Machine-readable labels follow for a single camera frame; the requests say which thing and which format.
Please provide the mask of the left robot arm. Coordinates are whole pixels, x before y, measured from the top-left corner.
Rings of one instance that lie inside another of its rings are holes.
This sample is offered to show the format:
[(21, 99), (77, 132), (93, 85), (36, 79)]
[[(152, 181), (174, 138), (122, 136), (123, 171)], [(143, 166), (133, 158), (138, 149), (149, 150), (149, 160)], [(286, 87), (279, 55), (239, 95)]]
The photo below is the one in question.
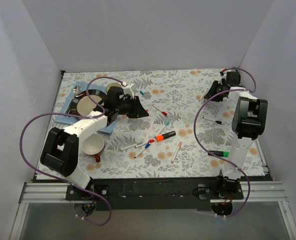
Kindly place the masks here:
[(78, 163), (82, 142), (109, 126), (119, 115), (126, 115), (130, 119), (149, 116), (139, 96), (134, 95), (130, 87), (123, 89), (113, 86), (107, 92), (107, 97), (100, 102), (92, 97), (90, 100), (96, 107), (87, 116), (63, 129), (54, 127), (49, 131), (40, 157), (41, 164), (78, 186), (77, 194), (83, 200), (93, 197), (94, 187), (89, 184), (91, 177)]

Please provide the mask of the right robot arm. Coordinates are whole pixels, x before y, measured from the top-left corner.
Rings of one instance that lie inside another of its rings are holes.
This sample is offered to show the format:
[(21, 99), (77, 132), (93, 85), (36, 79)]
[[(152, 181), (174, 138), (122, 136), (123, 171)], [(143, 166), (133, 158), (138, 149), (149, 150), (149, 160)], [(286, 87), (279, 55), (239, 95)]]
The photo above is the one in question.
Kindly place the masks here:
[(236, 104), (232, 120), (233, 141), (229, 161), (216, 177), (214, 194), (225, 199), (241, 189), (241, 168), (253, 142), (262, 135), (266, 126), (268, 101), (253, 96), (241, 86), (239, 68), (226, 68), (220, 72), (221, 80), (214, 81), (204, 96), (205, 100), (221, 102), (229, 98)]

